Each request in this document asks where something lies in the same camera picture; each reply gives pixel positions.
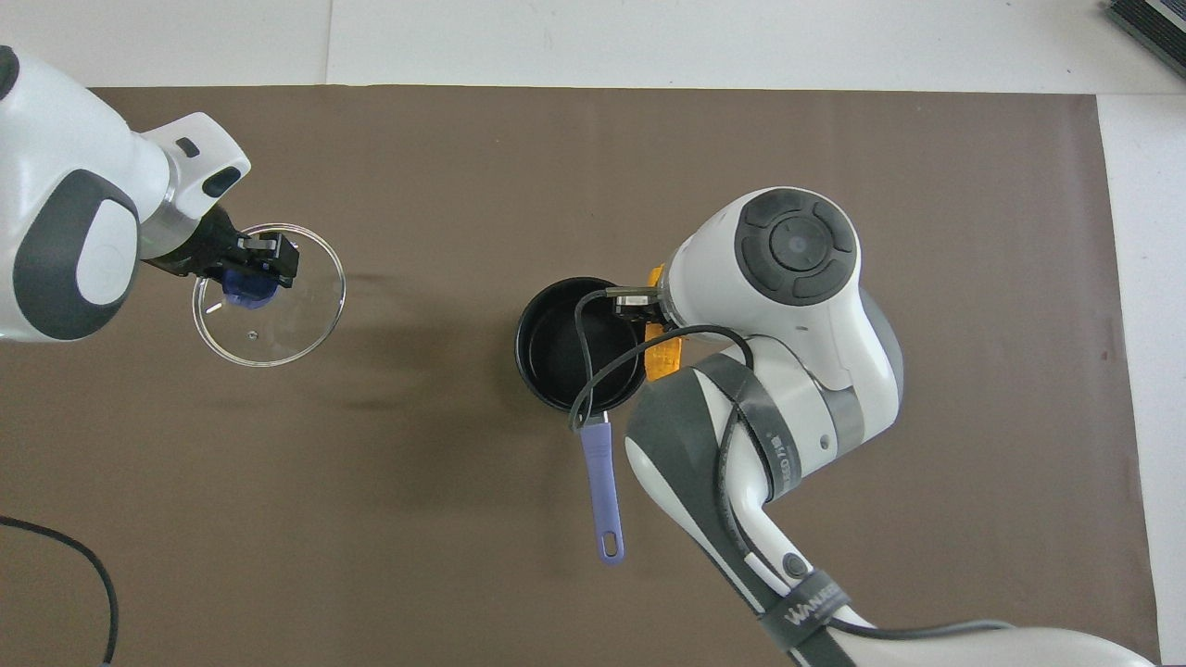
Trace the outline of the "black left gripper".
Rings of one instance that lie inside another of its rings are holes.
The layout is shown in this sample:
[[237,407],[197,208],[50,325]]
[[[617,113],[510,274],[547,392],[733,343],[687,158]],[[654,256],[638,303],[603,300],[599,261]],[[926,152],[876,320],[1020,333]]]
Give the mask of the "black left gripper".
[[[243,250],[249,263],[243,266]],[[177,277],[208,278],[224,287],[291,287],[299,249],[288,233],[259,231],[243,237],[224,207],[213,207],[196,223],[190,237],[168,253],[153,250],[144,262]]]

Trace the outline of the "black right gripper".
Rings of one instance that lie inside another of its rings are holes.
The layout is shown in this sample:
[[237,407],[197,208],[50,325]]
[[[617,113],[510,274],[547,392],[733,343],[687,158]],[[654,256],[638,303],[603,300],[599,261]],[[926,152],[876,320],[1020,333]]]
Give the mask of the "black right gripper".
[[671,320],[664,313],[659,298],[618,298],[617,316],[621,320],[635,322],[636,325],[640,326],[650,324],[659,328],[671,326]]

